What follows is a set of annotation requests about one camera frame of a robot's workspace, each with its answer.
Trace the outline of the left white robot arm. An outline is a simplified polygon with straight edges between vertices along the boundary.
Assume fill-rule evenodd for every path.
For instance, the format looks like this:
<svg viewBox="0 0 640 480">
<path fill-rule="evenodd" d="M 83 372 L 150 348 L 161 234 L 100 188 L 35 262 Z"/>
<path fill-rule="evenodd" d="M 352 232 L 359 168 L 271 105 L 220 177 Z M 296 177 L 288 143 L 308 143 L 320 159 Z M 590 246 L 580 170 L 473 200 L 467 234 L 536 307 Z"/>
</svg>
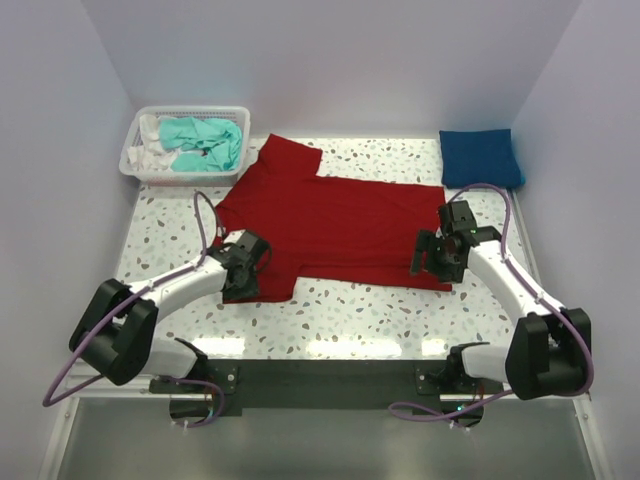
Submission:
<svg viewBox="0 0 640 480">
<path fill-rule="evenodd" d="M 155 335 L 164 318 L 201 297 L 258 295 L 257 275 L 270 244 L 249 230 L 232 232 L 185 265 L 130 285 L 115 279 L 96 290 L 69 341 L 70 350 L 111 383 L 139 375 L 186 378 L 204 354 L 185 340 Z"/>
</svg>

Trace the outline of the red t shirt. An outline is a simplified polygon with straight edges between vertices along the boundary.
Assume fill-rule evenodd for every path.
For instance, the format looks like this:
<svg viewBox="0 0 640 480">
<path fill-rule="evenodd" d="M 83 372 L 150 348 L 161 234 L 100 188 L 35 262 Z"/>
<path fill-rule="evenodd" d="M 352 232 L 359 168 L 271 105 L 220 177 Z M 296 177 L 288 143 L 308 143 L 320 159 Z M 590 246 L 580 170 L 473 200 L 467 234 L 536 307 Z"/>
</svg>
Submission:
<svg viewBox="0 0 640 480">
<path fill-rule="evenodd" d="M 410 265 L 420 230 L 439 226 L 440 187 L 323 177 L 319 149 L 271 135 L 218 203 L 228 231 L 250 230 L 272 257 L 256 302 L 292 298 L 300 277 L 450 291 Z"/>
</svg>

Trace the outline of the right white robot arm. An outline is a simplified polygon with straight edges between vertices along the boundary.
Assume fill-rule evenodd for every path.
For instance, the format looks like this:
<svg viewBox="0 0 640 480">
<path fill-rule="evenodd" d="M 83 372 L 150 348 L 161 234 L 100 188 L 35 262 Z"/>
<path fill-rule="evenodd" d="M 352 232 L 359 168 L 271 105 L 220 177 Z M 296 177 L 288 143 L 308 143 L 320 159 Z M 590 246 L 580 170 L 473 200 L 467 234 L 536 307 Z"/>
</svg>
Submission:
<svg viewBox="0 0 640 480">
<path fill-rule="evenodd" d="M 437 231 L 417 236 L 411 273 L 429 273 L 444 284 L 459 284 L 466 273 L 474 274 L 514 330 L 506 347 L 484 341 L 452 347 L 435 381 L 444 386 L 476 379 L 506 383 L 521 400 L 585 393 L 594 380 L 588 314 L 547 294 L 513 259 L 504 234 L 477 225 L 467 202 L 448 202 L 438 216 Z"/>
</svg>

